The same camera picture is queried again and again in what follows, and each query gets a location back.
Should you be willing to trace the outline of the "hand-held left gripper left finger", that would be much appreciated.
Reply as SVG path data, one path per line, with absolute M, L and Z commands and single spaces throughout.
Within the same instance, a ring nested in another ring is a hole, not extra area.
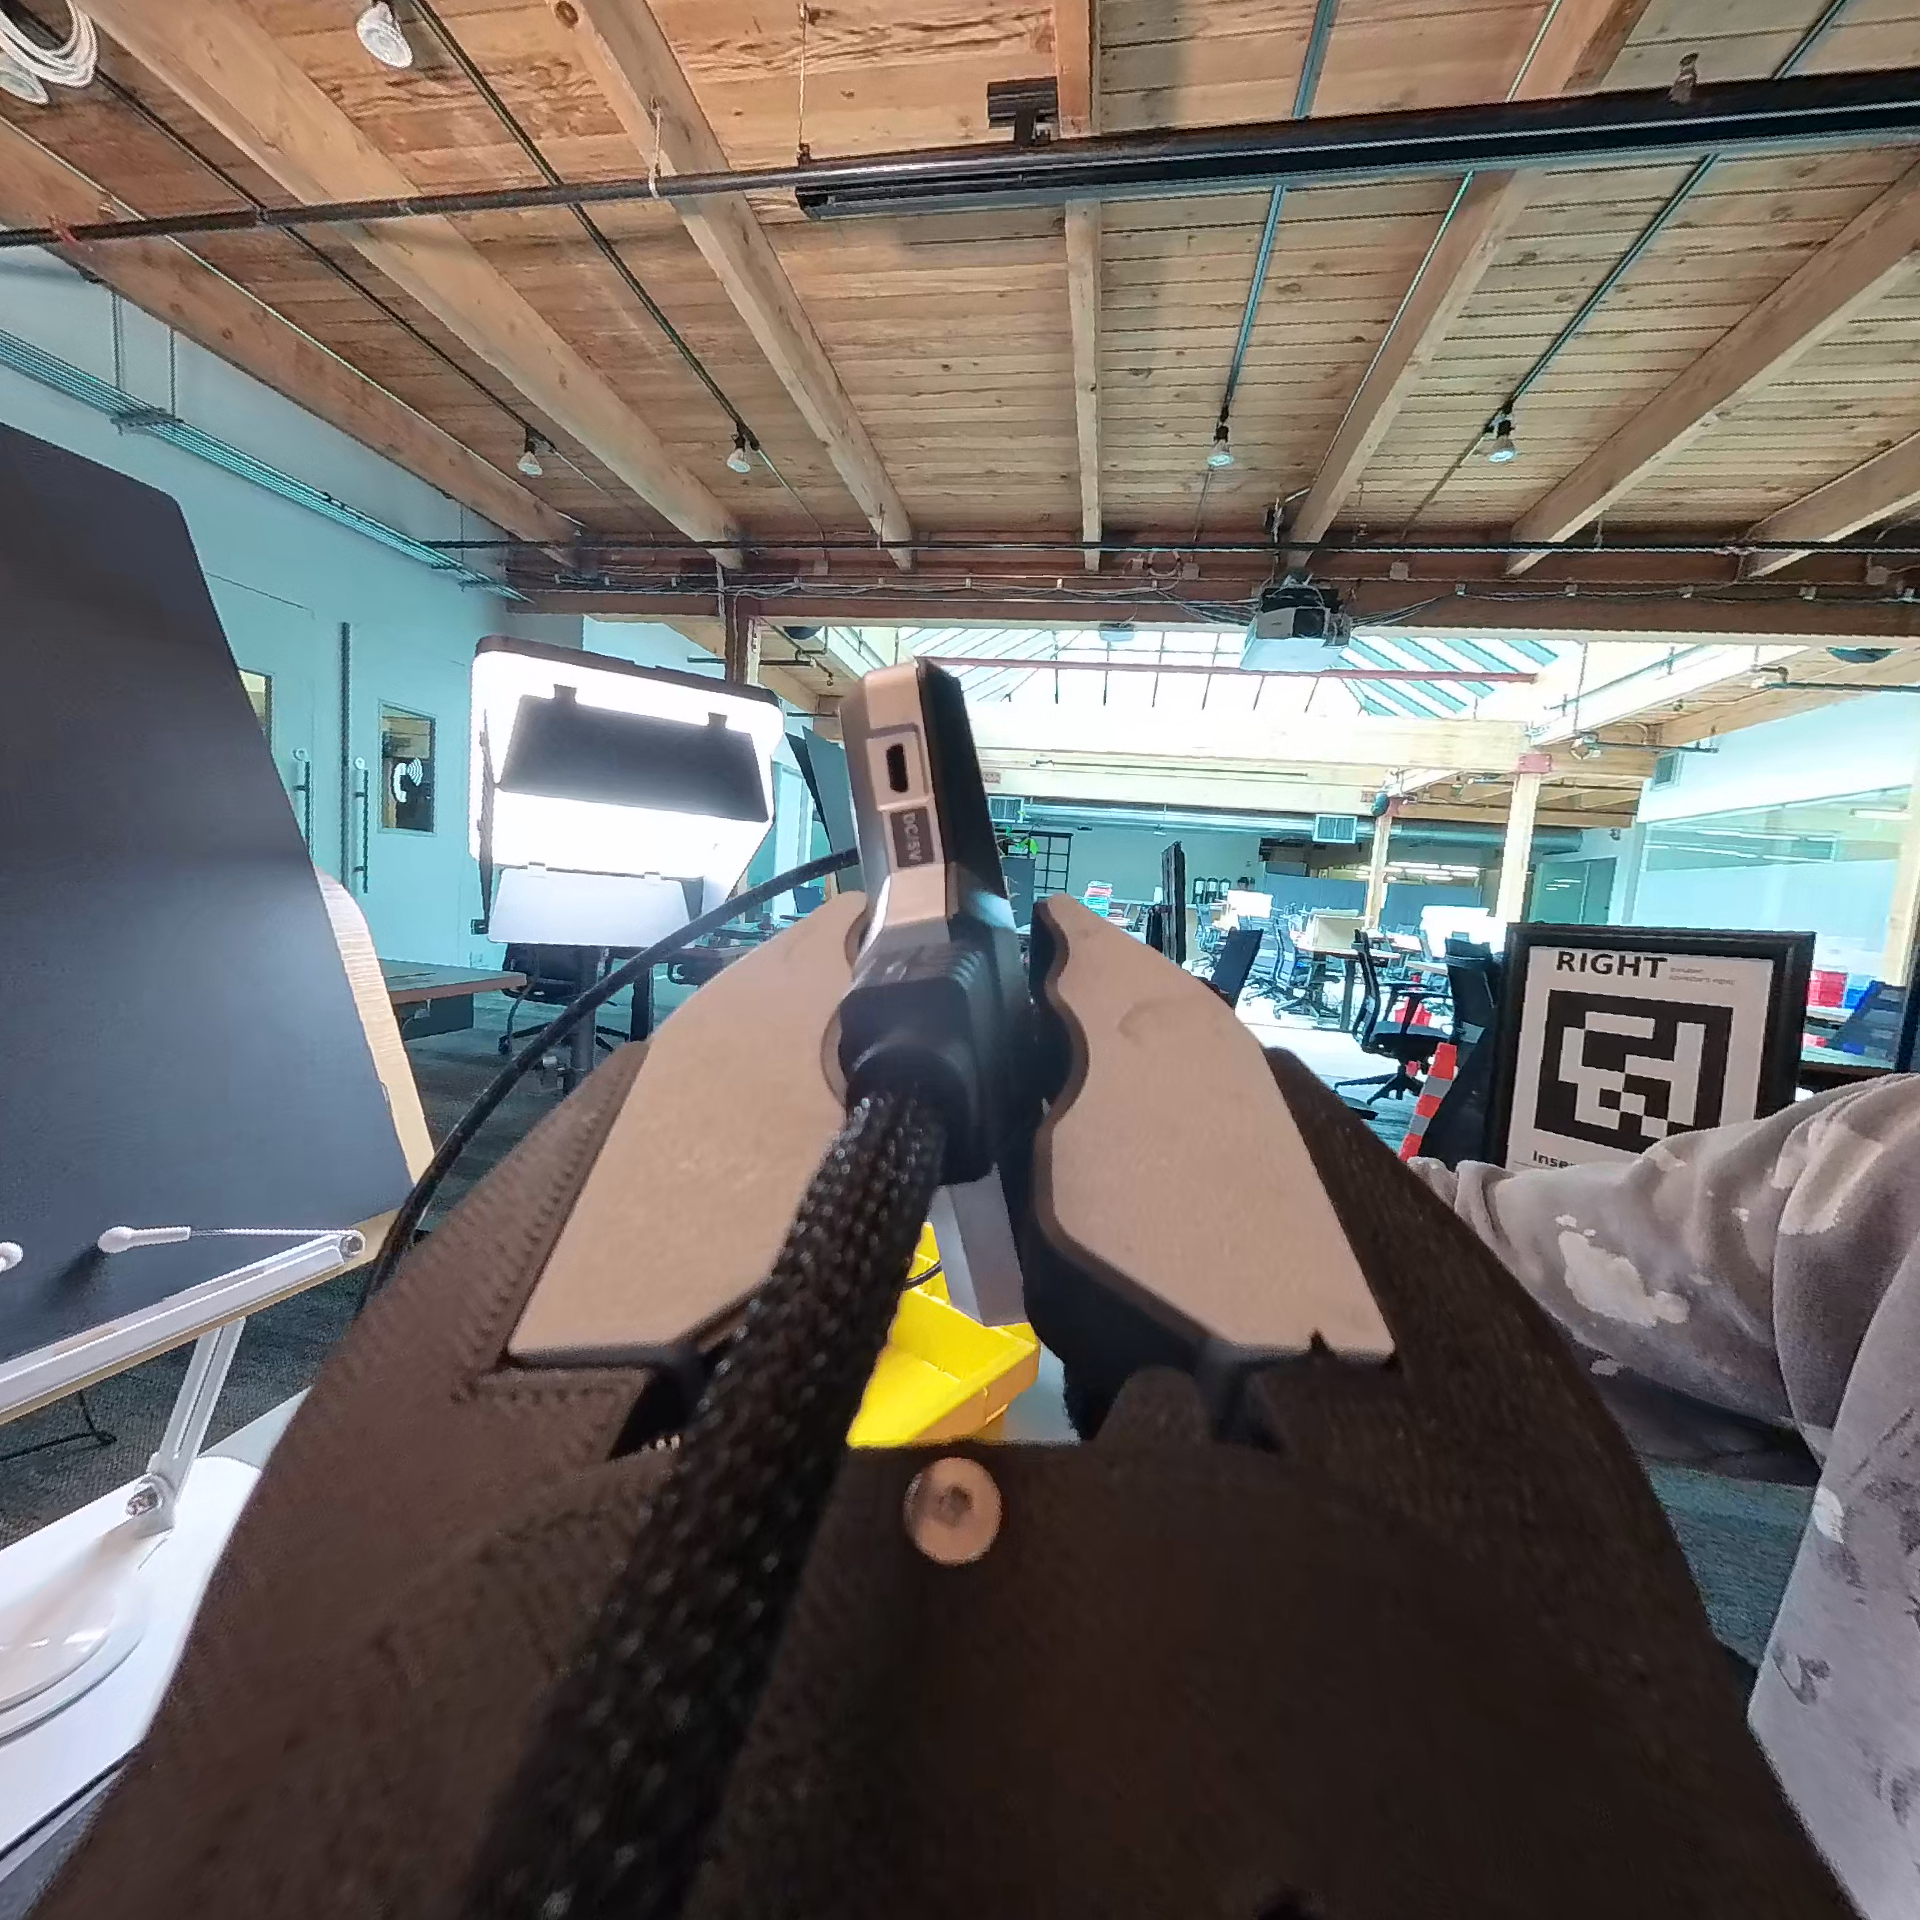
M 518 1363 L 679 1370 L 749 1306 L 847 1121 L 865 918 L 861 894 L 828 900 L 660 1023 L 508 1340 Z

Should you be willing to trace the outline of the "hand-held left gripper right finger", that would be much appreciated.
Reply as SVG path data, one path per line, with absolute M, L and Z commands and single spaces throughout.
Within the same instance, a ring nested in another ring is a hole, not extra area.
M 1248 1025 L 1066 894 L 1031 926 L 1043 1111 L 1020 1274 L 1073 1432 L 1092 1437 L 1151 1372 L 1231 1422 L 1268 1370 L 1389 1365 L 1389 1321 Z

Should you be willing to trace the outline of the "yellow storage bin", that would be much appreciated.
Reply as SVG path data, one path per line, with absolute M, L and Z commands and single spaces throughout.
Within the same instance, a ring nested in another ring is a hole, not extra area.
M 984 1325 L 948 1300 L 943 1248 L 930 1224 L 909 1281 L 847 1443 L 996 1440 L 1013 1402 L 1041 1375 L 1041 1340 L 1025 1321 Z

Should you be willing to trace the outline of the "silver multiport hub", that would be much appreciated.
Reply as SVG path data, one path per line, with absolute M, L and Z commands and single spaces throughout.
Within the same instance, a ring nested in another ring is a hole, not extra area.
M 941 1125 L 932 1229 L 955 1300 L 1028 1317 L 1017 1217 L 1041 1121 L 1036 1005 L 959 679 L 914 658 L 842 707 L 867 920 L 839 1005 L 847 1102 Z

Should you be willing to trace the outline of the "person's right forearm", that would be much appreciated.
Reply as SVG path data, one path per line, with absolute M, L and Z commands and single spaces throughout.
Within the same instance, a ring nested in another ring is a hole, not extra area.
M 1411 1169 L 1560 1324 L 1647 1459 L 1917 1491 L 1914 1073 L 1627 1161 Z

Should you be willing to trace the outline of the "black office chair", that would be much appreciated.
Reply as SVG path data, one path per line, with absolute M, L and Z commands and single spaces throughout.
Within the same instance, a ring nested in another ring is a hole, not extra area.
M 1365 930 L 1357 932 L 1354 959 L 1358 974 L 1354 1040 L 1369 1057 L 1390 1061 L 1390 1071 L 1341 1078 L 1333 1091 L 1342 1093 L 1357 1113 L 1373 1117 L 1385 1099 L 1425 1093 L 1444 1034 L 1419 1020 L 1429 1000 L 1426 988 L 1419 982 L 1389 979 L 1375 941 Z
M 508 1016 L 505 1032 L 497 1042 L 498 1055 L 508 1057 L 515 1053 L 516 1028 L 522 1023 L 522 1014 L 529 1007 L 564 1007 L 575 996 L 587 992 L 589 986 L 597 984 L 630 955 L 633 953 L 623 947 L 602 950 L 511 941 L 503 955 L 505 966 L 508 971 L 521 974 L 522 984 L 506 993 Z

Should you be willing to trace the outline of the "wooden desk black legs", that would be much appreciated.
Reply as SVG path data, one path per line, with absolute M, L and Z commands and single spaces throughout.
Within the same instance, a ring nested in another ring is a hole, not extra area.
M 515 996 L 527 986 L 525 971 L 470 969 L 389 958 L 382 958 L 378 966 L 404 1044 L 468 1032 L 474 1028 L 474 1002 L 481 996 Z

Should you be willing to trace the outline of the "lit studio light panel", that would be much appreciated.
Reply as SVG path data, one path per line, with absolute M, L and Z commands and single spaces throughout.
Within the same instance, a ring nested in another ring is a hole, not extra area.
M 500 946 L 638 952 L 733 895 L 776 815 L 781 697 L 484 635 L 470 842 Z

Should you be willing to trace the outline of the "black framed tag sign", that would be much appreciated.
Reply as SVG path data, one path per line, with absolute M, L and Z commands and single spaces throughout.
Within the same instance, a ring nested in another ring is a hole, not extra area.
M 1492 1161 L 1625 1161 L 1793 1105 L 1812 958 L 1808 930 L 1512 923 Z

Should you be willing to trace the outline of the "ceiling projector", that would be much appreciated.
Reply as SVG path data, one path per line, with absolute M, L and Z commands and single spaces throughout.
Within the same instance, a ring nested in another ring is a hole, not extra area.
M 1335 587 L 1282 583 L 1262 587 L 1246 635 L 1241 669 L 1259 676 L 1331 672 L 1352 642 L 1352 616 Z

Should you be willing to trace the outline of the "wall phone sign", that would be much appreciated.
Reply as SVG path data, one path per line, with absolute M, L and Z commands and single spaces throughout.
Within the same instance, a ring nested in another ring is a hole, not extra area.
M 437 832 L 437 722 L 406 707 L 378 711 L 378 823 L 384 832 Z

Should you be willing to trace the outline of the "black ceiling track rail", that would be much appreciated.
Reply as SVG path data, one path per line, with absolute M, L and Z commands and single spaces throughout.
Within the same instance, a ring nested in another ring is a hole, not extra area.
M 1775 158 L 1910 144 L 1917 131 L 1918 73 L 1889 68 L 1703 84 L 1687 98 L 1633 89 L 835 160 L 800 171 L 793 194 L 812 219 L 892 218 Z

